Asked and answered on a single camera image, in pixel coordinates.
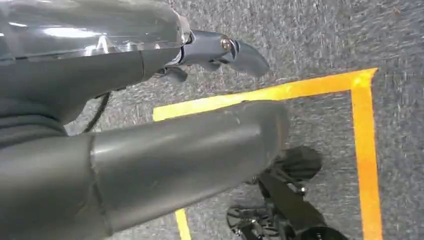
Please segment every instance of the black cable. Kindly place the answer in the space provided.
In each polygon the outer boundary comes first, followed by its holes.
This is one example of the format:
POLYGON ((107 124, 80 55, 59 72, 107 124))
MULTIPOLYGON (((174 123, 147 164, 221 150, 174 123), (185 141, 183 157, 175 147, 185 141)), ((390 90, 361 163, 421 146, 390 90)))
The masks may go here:
POLYGON ((88 132, 91 132, 91 130, 93 130, 94 126, 97 124, 103 112, 105 111, 110 98, 111 98, 111 92, 108 92, 105 95, 103 95, 103 97, 101 98, 100 105, 97 108, 97 112, 95 113, 94 117, 90 120, 90 122, 87 124, 84 131, 82 131, 83 133, 88 133, 88 132))

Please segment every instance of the metal bolt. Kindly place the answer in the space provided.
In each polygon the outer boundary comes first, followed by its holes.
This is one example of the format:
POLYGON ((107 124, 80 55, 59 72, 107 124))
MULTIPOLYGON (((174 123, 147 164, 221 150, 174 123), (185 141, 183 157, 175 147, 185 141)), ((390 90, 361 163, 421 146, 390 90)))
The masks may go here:
POLYGON ((231 47, 232 47, 231 40, 227 36, 222 36, 221 37, 221 47, 225 51, 230 51, 231 50, 231 47))

